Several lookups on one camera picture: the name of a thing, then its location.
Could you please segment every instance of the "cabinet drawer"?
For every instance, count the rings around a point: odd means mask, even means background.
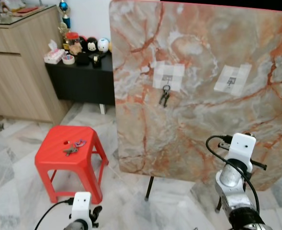
[[[33,76],[18,54],[0,54],[0,115],[50,120]]]
[[[0,52],[3,53],[19,53],[19,49],[13,38],[13,30],[0,28]]]

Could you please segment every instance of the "tripod leg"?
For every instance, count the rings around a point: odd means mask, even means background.
[[[152,186],[153,181],[154,181],[154,177],[151,176],[151,177],[150,177],[150,181],[149,181],[149,185],[148,185],[148,189],[147,189],[147,193],[146,193],[146,196],[145,196],[145,201],[148,201],[148,198],[149,198],[149,194],[150,194],[150,190],[151,190],[151,186]]]
[[[217,205],[217,207],[215,209],[215,212],[219,213],[219,211],[221,210],[221,207],[222,207],[222,199],[221,199],[221,197],[219,197],[218,205]]]

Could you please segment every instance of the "marble floor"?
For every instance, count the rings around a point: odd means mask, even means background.
[[[63,125],[91,126],[99,134],[109,158],[102,178],[101,230],[227,230],[223,212],[216,214],[218,197],[200,183],[155,178],[150,199],[144,201],[148,176],[119,170],[115,108],[101,115],[99,105],[75,103]],[[51,124],[3,120],[0,124],[0,230],[33,230],[52,205],[34,166],[34,157]],[[93,167],[100,160],[94,155]],[[83,191],[78,177],[59,171],[56,190]],[[282,230],[282,178],[259,192],[261,216],[274,230]],[[61,204],[42,221],[39,230],[62,230],[70,221],[71,206]]]

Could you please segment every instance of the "black table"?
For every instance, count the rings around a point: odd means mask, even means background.
[[[75,102],[89,102],[101,105],[115,105],[112,55],[107,53],[102,58],[102,66],[88,66],[45,63],[58,99]]]

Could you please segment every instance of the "white wall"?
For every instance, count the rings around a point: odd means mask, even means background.
[[[39,0],[24,0],[25,3],[39,4]],[[86,37],[110,39],[109,4],[111,0],[66,0],[71,8],[71,31]],[[43,4],[58,5],[60,0],[42,0]]]

